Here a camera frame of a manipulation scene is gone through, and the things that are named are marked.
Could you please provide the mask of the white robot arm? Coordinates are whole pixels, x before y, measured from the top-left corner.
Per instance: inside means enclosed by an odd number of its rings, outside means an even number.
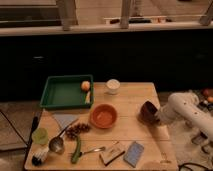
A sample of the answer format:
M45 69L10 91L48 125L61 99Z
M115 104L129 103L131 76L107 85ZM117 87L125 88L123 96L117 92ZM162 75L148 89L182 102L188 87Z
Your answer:
M172 93L167 104L155 113L155 117L162 124L170 124L178 117L183 117L213 142L213 117L199 109L198 104L199 98L195 93Z

